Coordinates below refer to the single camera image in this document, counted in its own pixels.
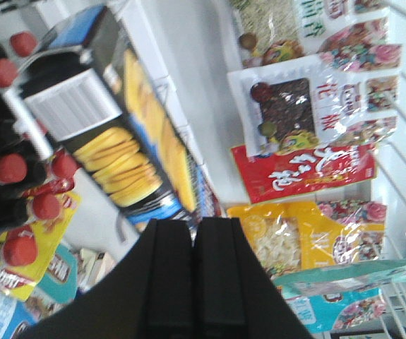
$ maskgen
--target flower print on package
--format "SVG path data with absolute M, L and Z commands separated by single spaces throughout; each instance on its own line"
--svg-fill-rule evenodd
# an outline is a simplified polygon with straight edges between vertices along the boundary
M 388 19 L 380 18 L 356 23 L 331 35 L 319 48 L 319 52 L 341 49 L 344 46 L 363 44 L 370 47 L 385 44 L 388 39 Z

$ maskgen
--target clear plastic bag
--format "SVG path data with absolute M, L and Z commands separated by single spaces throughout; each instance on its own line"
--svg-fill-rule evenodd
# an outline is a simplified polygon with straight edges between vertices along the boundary
M 396 97 L 397 81 L 386 79 L 398 76 L 400 54 L 401 46 L 394 44 L 350 46 L 229 73 L 247 155 L 361 145 L 380 139 L 374 134 L 388 136 L 394 129 L 379 125 L 391 127 L 397 116 L 386 100 L 388 93 Z M 380 82 L 384 86 L 374 87 Z M 380 109 L 372 114 L 374 96 Z M 358 129 L 366 133 L 349 135 Z

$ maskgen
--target plastic snack bag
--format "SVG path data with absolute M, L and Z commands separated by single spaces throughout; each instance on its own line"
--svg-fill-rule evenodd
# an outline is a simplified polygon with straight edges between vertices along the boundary
M 262 55 L 278 40 L 297 38 L 292 0 L 229 0 L 229 2 L 234 11 L 234 23 L 240 34 L 248 32 L 256 36 L 254 47 L 258 55 Z
M 386 310 L 378 288 L 364 292 L 344 292 L 312 297 L 286 298 L 292 311 L 311 333 L 340 330 L 377 319 Z
M 231 151 L 252 203 L 344 186 L 376 176 L 372 144 L 258 157 L 248 157 L 244 145 Z
M 227 212 L 240 219 L 251 248 L 272 277 L 377 259 L 385 230 L 384 219 L 370 223 L 351 215 L 350 222 L 337 222 L 311 201 L 236 206 Z
M 248 156 L 351 145 L 350 136 L 357 145 L 368 143 L 368 138 L 346 133 L 358 132 L 365 121 L 396 119 L 389 102 L 379 111 L 369 111 L 368 105 L 375 93 L 371 81 L 398 75 L 401 46 L 350 48 L 228 74 Z M 392 54 L 389 59 L 386 52 Z M 366 136 L 383 138 L 393 132 L 366 127 Z
M 353 0 L 294 0 L 299 41 L 305 54 L 326 50 L 331 42 L 340 40 L 347 40 L 346 44 L 386 43 L 389 9 L 370 6 L 377 9 L 361 11 L 360 2 L 365 1 L 355 6 Z
M 406 259 L 362 261 L 302 270 L 273 280 L 286 297 L 361 292 L 401 282 L 406 283 Z

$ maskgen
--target store shelf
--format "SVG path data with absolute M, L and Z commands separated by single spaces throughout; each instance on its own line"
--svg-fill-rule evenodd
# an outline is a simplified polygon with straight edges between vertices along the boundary
M 97 0 L 10 1 L 20 8 L 3 14 L 0 38 L 14 30 L 30 29 L 37 36 L 55 23 Z M 388 206 L 387 237 L 383 258 L 406 258 L 406 0 L 388 0 L 390 41 L 404 43 L 400 96 L 395 103 L 400 120 L 398 130 L 382 143 L 376 155 L 379 175 L 372 182 L 342 189 L 308 194 L 291 200 L 363 198 Z M 174 121 L 207 169 L 222 203 L 233 206 L 248 203 L 244 186 L 229 149 L 244 142 L 242 126 L 227 83 L 226 74 L 239 65 L 236 50 L 226 35 L 234 33 L 229 8 L 222 0 L 131 0 L 137 16 L 125 24 L 132 32 L 146 68 L 157 88 L 161 89 Z M 121 15 L 123 1 L 112 1 Z M 143 36 L 146 25 L 147 35 Z M 79 173 L 77 192 L 92 199 L 83 204 L 69 227 L 66 240 L 75 246 L 107 250 L 120 259 L 136 241 L 136 233 L 96 186 Z M 384 328 L 406 338 L 406 284 L 383 288 L 388 309 L 380 321 L 365 328 Z M 328 333 L 320 337 L 329 338 Z

